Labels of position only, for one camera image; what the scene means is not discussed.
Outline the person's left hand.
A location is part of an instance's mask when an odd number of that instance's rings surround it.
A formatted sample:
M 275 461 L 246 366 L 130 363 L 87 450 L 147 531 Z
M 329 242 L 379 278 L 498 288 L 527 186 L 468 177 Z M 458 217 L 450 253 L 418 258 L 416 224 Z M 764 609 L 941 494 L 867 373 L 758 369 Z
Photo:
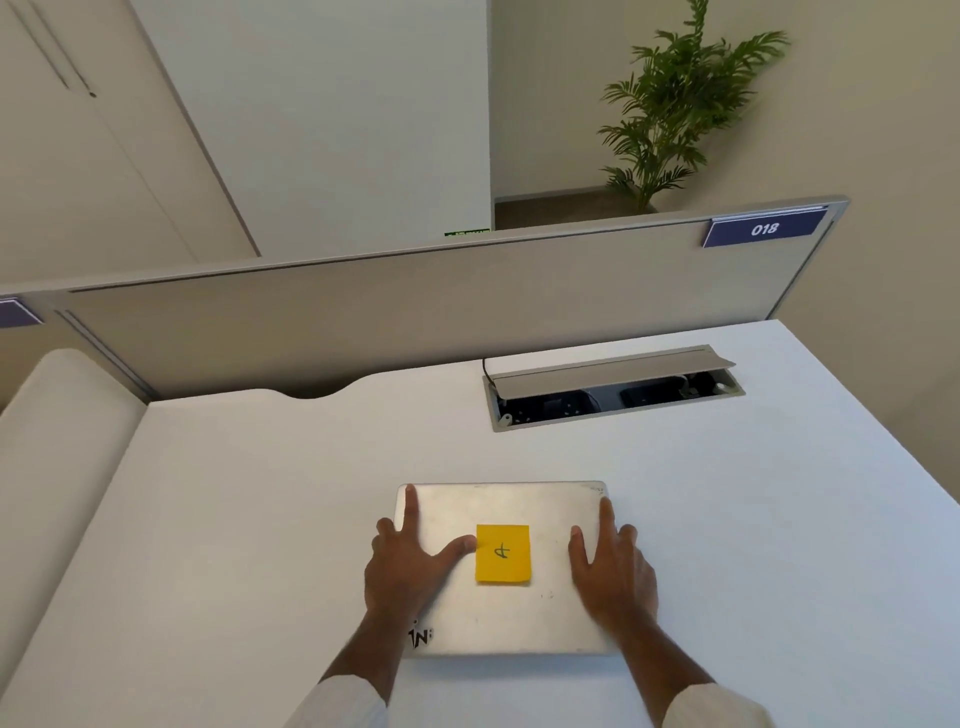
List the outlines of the person's left hand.
M 433 579 L 430 558 L 419 537 L 421 509 L 416 486 L 404 491 L 402 525 L 394 541 L 371 541 L 371 557 L 364 571 L 366 613 L 362 625 L 377 632 L 402 636 L 435 599 L 449 578 Z

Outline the person's right hand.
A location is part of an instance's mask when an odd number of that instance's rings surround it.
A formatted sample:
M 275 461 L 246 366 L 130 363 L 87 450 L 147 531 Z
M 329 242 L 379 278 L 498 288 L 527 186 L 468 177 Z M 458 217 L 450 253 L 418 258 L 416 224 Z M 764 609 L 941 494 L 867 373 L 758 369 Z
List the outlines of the person's right hand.
M 640 550 L 638 540 L 639 553 L 618 553 L 619 528 L 614 505 L 603 496 L 589 573 L 571 576 L 586 613 L 622 647 L 643 629 L 657 625 L 659 596 L 656 572 Z

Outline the silver laptop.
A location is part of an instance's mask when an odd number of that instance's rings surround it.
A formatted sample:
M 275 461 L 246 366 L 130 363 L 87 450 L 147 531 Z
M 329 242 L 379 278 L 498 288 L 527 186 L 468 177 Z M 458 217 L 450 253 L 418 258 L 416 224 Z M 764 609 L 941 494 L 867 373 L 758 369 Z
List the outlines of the silver laptop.
M 475 552 L 465 556 L 409 628 L 404 657 L 606 654 L 610 640 L 587 615 L 572 583 L 569 541 L 582 528 L 594 557 L 601 481 L 417 484 L 418 537 L 436 553 L 478 525 L 527 525 L 532 578 L 526 585 L 479 585 Z

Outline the person's right forearm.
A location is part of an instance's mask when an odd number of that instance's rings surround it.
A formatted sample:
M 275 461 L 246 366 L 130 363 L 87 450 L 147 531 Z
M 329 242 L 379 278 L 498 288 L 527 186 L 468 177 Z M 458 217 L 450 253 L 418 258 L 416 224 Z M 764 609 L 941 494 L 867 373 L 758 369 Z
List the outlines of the person's right forearm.
M 776 728 L 768 710 L 719 685 L 648 616 L 628 613 L 604 627 L 653 728 Z

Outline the person's left forearm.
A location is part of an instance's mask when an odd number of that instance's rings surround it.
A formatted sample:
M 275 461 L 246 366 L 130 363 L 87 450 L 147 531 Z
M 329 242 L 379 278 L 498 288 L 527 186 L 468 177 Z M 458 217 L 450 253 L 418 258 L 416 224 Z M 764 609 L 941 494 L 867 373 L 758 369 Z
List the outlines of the person's left forearm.
M 408 622 L 369 610 L 283 728 L 388 728 Z

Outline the yellow sticky note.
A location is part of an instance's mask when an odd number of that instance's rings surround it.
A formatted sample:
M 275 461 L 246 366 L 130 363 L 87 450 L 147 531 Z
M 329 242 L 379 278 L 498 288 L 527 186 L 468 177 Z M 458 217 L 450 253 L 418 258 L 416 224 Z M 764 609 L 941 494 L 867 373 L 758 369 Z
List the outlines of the yellow sticky note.
M 520 586 L 532 578 L 527 524 L 478 524 L 474 578 L 479 585 Z

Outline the grey desk divider panel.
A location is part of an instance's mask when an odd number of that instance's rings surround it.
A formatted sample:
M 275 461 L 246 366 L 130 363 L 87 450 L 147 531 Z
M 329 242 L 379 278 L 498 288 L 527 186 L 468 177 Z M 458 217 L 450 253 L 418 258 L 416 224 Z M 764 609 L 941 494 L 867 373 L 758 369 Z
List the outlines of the grey desk divider panel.
M 334 391 L 368 375 L 768 320 L 846 196 L 553 224 L 378 255 L 157 274 L 57 313 L 151 400 Z M 702 248 L 719 217 L 827 208 L 806 237 Z

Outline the white rounded side panel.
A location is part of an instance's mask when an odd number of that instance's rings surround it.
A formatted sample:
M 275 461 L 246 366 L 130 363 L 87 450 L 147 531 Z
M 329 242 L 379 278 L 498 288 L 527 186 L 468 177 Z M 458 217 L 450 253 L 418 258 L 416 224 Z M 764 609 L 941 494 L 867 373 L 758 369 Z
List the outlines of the white rounded side panel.
M 0 693 L 146 411 L 88 356 L 61 348 L 0 414 Z

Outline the green potted palm plant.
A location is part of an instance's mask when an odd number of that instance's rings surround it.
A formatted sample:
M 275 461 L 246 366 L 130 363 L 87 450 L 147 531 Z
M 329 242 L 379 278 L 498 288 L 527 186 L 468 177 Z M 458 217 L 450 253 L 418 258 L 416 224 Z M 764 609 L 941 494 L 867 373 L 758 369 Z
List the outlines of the green potted palm plant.
M 707 165 L 702 141 L 740 120 L 756 94 L 754 81 L 790 45 L 784 30 L 738 43 L 724 37 L 707 42 L 710 0 L 685 4 L 683 30 L 657 30 L 654 45 L 633 46 L 639 71 L 607 84 L 602 96 L 620 115 L 597 131 L 617 161 L 603 167 L 606 187 L 637 214 L 651 213 L 658 194 L 684 189 Z

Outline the beige cabinet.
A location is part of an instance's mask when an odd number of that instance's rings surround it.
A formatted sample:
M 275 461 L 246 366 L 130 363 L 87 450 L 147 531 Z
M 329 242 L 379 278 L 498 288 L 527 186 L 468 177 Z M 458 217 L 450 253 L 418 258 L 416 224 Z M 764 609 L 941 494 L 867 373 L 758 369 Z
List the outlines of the beige cabinet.
M 0 0 L 0 285 L 258 256 L 129 0 Z

